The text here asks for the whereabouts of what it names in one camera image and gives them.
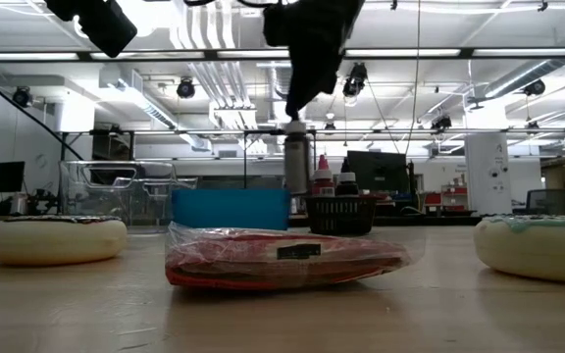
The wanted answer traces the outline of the clear plastic bin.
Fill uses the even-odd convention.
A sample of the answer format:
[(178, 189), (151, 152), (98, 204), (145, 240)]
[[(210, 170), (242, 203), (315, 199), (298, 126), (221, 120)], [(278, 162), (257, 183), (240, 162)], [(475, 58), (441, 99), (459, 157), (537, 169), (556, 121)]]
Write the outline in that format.
[(62, 214), (117, 217), (134, 232), (164, 231), (173, 219), (172, 192), (196, 186), (195, 177), (178, 177), (170, 163), (60, 163)]

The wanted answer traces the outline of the red popcorn packet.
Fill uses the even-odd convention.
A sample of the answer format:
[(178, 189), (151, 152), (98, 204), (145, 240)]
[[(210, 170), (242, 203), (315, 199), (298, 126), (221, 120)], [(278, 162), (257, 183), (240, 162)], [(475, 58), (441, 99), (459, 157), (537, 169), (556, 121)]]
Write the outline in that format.
[(418, 262), (423, 234), (375, 229), (361, 236), (170, 224), (172, 285), (245, 291), (318, 287), (385, 275)]

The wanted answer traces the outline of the black slotted plastic basket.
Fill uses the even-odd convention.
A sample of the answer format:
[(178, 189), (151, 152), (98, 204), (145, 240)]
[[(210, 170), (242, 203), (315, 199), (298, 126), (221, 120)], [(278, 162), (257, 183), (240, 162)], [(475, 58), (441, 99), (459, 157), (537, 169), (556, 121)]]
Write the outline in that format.
[(369, 196), (309, 197), (305, 200), (313, 233), (361, 236), (371, 231), (377, 199)]

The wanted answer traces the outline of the chocolate frosted toy donut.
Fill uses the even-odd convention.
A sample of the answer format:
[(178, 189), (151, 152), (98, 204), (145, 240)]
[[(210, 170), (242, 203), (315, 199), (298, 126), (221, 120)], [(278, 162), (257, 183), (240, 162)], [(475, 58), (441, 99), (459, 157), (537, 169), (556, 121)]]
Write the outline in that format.
[(128, 229), (110, 216), (24, 216), (0, 222), (0, 264), (56, 266), (117, 256)]

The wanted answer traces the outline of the white pillar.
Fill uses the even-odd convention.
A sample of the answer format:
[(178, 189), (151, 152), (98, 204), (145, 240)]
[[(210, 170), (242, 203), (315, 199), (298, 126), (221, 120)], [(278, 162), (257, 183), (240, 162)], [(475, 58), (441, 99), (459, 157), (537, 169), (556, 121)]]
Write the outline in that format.
[(470, 209), (478, 215), (509, 214), (512, 206), (506, 135), (467, 135), (465, 158)]

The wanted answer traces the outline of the black computer monitor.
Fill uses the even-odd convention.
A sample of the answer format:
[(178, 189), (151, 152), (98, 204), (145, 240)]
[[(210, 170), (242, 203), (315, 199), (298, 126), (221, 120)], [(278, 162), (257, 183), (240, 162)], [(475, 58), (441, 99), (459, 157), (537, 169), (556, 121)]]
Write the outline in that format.
[(0, 163), (0, 193), (21, 192), (24, 187), (23, 161)]
[(409, 191), (404, 154), (349, 151), (347, 161), (360, 189), (398, 193)]

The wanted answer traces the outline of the black food colouring bottle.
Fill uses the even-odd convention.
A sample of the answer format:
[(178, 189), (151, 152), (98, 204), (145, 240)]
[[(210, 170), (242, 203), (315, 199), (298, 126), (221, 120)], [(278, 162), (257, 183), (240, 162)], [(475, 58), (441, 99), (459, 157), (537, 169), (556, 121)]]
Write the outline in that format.
[(285, 185), (293, 195), (305, 195), (309, 192), (309, 141), (306, 124), (291, 121), (285, 127), (284, 140), (284, 175)]
[(340, 173), (337, 177), (335, 195), (342, 197), (359, 196), (359, 186), (356, 181), (356, 174), (351, 170), (347, 157), (343, 159), (341, 164)]

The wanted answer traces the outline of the black metal room frame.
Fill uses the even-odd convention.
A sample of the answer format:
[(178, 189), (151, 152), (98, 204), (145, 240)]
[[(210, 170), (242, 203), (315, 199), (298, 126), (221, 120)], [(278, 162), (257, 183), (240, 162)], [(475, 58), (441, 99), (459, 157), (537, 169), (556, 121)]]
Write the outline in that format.
[[(271, 135), (271, 136), (279, 136), (285, 135), (284, 129), (244, 129), (244, 130), (223, 130), (223, 129), (216, 129), (216, 130), (206, 130), (206, 129), (168, 129), (168, 130), (121, 130), (121, 129), (93, 129), (89, 131), (79, 131), (76, 132), (76, 136), (80, 137), (83, 135), (89, 136), (121, 136), (126, 135), (129, 141), (129, 151), (128, 151), (128, 158), (127, 162), (134, 163), (136, 161), (135, 158), (135, 143), (136, 138), (138, 136), (178, 136), (180, 139), (185, 140), (189, 143), (189, 145), (195, 148), (197, 151), (204, 150), (204, 141), (201, 141), (201, 145), (198, 144), (196, 138), (200, 135), (236, 135), (240, 137), (240, 141), (243, 142), (243, 155), (242, 161), (244, 166), (243, 171), (243, 178), (244, 178), (244, 185), (247, 185), (247, 161), (250, 160), (250, 157), (247, 155), (247, 138), (250, 135)], [(314, 129), (306, 130), (307, 135), (311, 135), (313, 138), (316, 137), (316, 131)], [(313, 170), (311, 169), (311, 162), (316, 162), (316, 157), (311, 157), (310, 152), (315, 151), (315, 149), (311, 148), (311, 144), (309, 142), (309, 182), (310, 176)]]

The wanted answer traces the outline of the black aluminium table frame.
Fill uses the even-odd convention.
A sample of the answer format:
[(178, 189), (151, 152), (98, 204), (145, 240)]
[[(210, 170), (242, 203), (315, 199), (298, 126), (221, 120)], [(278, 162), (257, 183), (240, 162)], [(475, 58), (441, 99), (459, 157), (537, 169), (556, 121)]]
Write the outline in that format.
[(481, 217), (377, 217), (373, 218), (374, 227), (461, 227), (475, 226)]

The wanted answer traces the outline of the blue plastic bin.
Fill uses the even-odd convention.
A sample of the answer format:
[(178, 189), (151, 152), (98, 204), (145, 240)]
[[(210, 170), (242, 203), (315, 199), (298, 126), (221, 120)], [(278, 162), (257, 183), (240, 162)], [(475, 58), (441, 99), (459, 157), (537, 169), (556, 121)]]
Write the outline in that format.
[(287, 230), (290, 200), (284, 189), (181, 189), (171, 196), (173, 221), (193, 228)]

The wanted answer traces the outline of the red storage shelf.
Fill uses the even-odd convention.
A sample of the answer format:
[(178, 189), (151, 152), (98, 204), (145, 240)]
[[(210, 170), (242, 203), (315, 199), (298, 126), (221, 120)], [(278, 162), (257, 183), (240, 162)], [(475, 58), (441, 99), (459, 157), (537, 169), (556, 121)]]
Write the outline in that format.
[(423, 205), (430, 212), (468, 211), (466, 186), (443, 185), (440, 191), (426, 192)]

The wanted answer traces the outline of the green frosted toy donut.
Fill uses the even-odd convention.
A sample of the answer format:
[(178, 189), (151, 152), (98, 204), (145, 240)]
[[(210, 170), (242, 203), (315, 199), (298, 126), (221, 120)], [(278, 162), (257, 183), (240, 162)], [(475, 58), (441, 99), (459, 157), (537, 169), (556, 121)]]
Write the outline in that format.
[(473, 232), (478, 258), (499, 272), (565, 282), (565, 216), (497, 216)]

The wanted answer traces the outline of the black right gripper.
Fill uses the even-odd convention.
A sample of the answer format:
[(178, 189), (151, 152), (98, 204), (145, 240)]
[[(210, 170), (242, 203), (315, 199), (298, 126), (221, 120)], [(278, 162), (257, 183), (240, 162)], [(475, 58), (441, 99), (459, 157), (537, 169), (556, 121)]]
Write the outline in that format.
[(286, 6), (292, 74), (285, 112), (293, 121), (319, 93), (332, 94), (344, 45), (364, 0), (297, 0)]

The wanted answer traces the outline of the pink food colouring bottle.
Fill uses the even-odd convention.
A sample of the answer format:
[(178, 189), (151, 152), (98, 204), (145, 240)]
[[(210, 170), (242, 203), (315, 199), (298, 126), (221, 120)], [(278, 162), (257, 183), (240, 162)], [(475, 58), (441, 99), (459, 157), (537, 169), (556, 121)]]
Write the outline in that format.
[(313, 174), (312, 195), (316, 197), (334, 196), (334, 179), (325, 155), (318, 161), (318, 169)]

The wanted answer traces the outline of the silver canister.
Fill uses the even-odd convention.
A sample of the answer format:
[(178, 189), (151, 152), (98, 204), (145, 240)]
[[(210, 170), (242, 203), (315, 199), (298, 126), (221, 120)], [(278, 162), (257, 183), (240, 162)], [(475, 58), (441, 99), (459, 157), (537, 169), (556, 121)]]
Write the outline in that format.
[(23, 216), (27, 214), (28, 208), (28, 195), (26, 193), (18, 192), (12, 196), (10, 215)]

